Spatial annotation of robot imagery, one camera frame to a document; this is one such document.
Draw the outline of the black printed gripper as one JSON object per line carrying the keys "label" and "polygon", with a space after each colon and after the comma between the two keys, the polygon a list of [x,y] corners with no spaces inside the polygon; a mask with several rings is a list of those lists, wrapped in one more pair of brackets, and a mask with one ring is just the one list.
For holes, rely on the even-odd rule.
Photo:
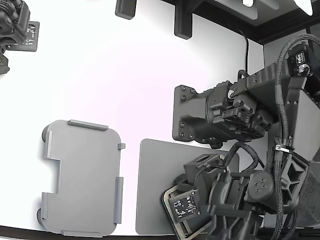
{"label": "black printed gripper", "polygon": [[255,240],[262,223],[263,210],[245,201],[252,167],[241,172],[227,171],[221,156],[202,154],[184,164],[185,174],[174,179],[177,193],[199,191],[200,204],[206,206],[211,224],[208,240]]}

